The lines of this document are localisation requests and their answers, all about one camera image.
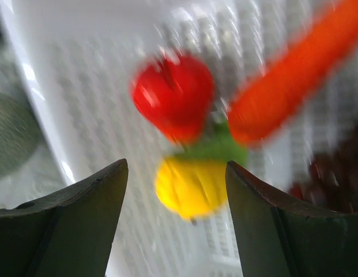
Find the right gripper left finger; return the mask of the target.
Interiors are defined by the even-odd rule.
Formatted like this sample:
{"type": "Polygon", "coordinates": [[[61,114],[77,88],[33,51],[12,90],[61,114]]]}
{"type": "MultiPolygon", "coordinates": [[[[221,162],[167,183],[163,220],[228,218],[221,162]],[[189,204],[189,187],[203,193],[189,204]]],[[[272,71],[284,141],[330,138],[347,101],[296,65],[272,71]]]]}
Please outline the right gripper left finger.
{"type": "Polygon", "coordinates": [[[0,276],[104,276],[128,172],[121,159],[57,192],[0,209],[0,276]]]}

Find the green netted melon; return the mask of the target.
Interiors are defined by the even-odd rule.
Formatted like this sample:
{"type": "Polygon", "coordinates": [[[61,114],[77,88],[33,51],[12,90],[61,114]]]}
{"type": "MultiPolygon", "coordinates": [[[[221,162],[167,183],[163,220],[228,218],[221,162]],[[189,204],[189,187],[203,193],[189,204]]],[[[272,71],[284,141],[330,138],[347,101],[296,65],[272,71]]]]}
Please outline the green netted melon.
{"type": "Polygon", "coordinates": [[[0,93],[0,178],[11,174],[29,159],[40,135],[32,110],[0,93]]]}

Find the red yellow apple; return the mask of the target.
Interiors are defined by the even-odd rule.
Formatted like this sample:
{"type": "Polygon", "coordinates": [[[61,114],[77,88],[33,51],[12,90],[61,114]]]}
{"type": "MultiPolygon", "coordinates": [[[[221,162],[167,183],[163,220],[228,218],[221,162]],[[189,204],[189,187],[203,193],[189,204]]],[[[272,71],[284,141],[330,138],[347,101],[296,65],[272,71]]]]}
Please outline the red yellow apple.
{"type": "Polygon", "coordinates": [[[191,144],[202,134],[215,83],[205,63],[190,52],[165,52],[146,61],[131,80],[140,114],[169,141],[191,144]]]}

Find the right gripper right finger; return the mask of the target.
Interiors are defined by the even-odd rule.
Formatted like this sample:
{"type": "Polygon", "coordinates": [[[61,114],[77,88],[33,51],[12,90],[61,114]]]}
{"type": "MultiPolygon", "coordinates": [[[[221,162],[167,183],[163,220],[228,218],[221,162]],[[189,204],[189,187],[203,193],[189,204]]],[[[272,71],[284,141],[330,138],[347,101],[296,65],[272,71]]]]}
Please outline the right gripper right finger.
{"type": "Polygon", "coordinates": [[[299,200],[233,161],[225,183],[244,276],[358,276],[358,213],[299,200]]]}

